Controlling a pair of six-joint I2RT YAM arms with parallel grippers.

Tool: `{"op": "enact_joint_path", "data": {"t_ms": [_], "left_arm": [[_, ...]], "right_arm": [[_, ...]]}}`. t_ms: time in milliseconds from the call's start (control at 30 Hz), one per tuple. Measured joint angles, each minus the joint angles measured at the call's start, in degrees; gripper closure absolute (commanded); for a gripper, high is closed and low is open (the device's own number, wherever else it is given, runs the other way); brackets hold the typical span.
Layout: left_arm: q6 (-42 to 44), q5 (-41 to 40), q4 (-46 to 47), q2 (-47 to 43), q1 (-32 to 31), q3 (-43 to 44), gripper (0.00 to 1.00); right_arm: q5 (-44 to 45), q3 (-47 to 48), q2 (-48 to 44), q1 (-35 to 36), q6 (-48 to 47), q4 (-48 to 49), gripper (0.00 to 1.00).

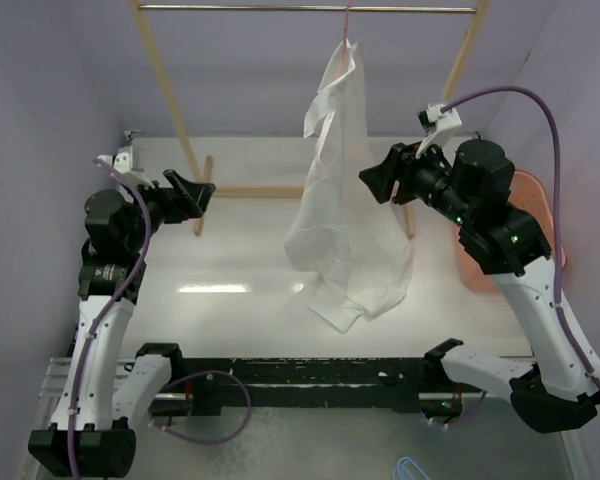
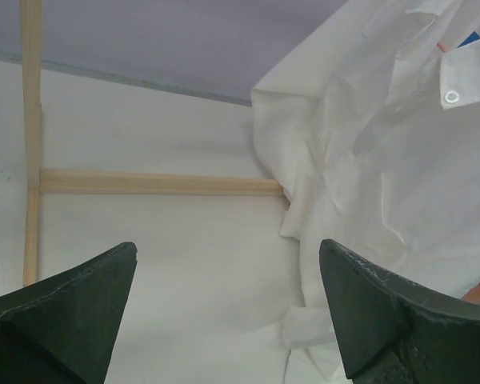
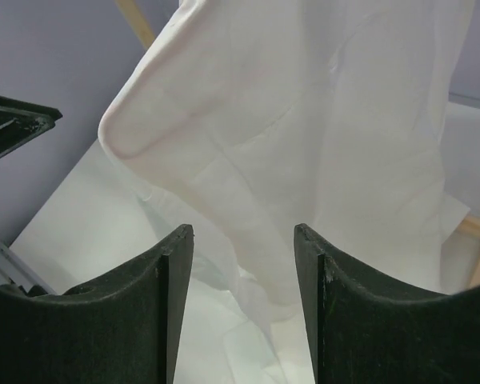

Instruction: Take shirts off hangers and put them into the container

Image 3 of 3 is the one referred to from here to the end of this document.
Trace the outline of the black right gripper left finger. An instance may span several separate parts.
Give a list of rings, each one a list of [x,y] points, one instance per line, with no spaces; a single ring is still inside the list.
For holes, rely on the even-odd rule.
[[[0,285],[0,383],[171,383],[193,252],[185,224],[62,295]]]

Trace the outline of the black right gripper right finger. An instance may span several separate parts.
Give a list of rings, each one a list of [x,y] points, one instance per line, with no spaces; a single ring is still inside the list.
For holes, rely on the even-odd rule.
[[[480,286],[412,286],[305,224],[294,258],[317,383],[480,383]]]

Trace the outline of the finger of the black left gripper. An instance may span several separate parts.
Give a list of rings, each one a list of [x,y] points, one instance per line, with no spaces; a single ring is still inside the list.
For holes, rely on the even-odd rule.
[[[61,118],[56,108],[0,95],[0,158],[53,129]]]

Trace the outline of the white dress shirt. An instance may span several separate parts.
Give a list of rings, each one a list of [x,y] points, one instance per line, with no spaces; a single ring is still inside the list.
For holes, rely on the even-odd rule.
[[[182,1],[98,139],[153,230],[195,233],[177,381],[311,383],[294,228],[441,288],[468,214],[440,142],[472,1]]]

